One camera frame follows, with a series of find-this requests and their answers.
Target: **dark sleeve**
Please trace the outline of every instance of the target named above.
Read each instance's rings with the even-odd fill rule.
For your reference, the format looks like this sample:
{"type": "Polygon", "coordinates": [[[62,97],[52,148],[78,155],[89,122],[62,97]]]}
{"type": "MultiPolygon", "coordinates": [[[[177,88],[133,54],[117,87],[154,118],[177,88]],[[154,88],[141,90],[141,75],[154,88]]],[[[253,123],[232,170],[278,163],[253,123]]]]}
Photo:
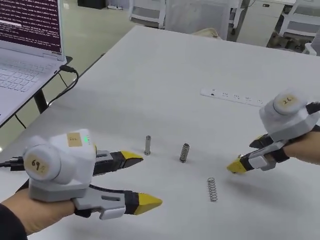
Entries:
{"type": "Polygon", "coordinates": [[[12,211],[0,204],[0,239],[27,240],[25,227],[12,211]]]}

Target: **screw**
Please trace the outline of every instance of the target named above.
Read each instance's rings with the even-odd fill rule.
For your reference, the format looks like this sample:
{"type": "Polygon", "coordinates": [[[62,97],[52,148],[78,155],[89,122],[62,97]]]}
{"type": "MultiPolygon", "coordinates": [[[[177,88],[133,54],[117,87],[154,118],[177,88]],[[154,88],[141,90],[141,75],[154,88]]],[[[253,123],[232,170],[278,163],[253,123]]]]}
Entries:
{"type": "Polygon", "coordinates": [[[145,137],[144,155],[146,155],[146,156],[149,156],[151,154],[150,145],[151,145],[151,136],[148,135],[145,137]]]}

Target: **hand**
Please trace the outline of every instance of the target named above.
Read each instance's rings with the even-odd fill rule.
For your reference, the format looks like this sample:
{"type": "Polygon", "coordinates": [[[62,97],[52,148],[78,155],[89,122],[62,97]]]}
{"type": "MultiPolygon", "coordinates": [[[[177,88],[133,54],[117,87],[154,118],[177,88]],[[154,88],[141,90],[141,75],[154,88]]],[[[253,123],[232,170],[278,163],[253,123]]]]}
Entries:
{"type": "Polygon", "coordinates": [[[75,212],[70,200],[50,203],[32,200],[28,189],[18,191],[2,204],[20,219],[27,235],[37,233],[75,212]]]}
{"type": "Polygon", "coordinates": [[[309,132],[299,141],[283,148],[288,157],[320,165],[320,132],[309,132]]]}

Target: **laptop screen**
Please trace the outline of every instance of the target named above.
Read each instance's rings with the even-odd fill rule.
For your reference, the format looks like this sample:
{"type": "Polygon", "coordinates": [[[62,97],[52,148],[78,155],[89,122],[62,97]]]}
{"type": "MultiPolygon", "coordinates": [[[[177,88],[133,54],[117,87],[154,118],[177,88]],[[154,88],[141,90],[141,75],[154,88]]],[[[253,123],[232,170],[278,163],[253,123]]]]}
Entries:
{"type": "Polygon", "coordinates": [[[62,53],[59,0],[0,0],[0,41],[62,53]]]}

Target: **metal pin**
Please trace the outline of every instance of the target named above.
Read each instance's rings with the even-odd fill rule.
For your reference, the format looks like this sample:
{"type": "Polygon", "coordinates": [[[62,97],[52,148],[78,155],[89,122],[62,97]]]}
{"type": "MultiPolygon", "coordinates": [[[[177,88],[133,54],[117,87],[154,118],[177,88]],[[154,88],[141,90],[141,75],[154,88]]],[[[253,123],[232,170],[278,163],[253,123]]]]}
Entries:
{"type": "Polygon", "coordinates": [[[148,135],[145,137],[144,155],[146,155],[146,156],[149,156],[151,154],[150,145],[151,145],[151,136],[148,135]]]}
{"type": "Polygon", "coordinates": [[[187,161],[187,156],[189,153],[190,145],[185,143],[182,147],[181,155],[180,155],[180,162],[185,163],[187,161]]]}

